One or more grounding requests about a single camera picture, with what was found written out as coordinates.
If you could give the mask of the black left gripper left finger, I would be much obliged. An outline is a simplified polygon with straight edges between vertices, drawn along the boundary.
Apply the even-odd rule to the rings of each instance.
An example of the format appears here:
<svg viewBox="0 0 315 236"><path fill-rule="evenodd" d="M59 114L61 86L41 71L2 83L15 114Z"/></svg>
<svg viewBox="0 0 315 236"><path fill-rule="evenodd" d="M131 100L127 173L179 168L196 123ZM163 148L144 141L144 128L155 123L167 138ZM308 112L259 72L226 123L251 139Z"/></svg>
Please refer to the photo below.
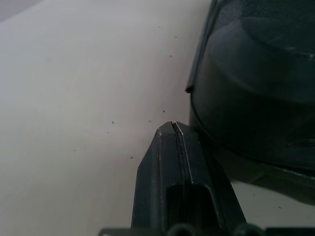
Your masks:
<svg viewBox="0 0 315 236"><path fill-rule="evenodd" d="M168 228L167 192L182 184L179 151L173 124L160 126L137 169L131 226Z"/></svg>

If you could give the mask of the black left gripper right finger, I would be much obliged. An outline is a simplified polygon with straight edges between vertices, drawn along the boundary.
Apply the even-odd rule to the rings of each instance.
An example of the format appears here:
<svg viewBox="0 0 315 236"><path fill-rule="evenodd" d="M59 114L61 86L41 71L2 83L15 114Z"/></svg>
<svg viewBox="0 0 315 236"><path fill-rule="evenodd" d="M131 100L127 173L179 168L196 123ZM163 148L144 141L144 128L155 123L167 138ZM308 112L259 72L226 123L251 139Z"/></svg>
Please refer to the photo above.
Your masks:
<svg viewBox="0 0 315 236"><path fill-rule="evenodd" d="M246 222L233 187L217 160L189 126L173 122L184 166L184 219L198 228L236 228Z"/></svg>

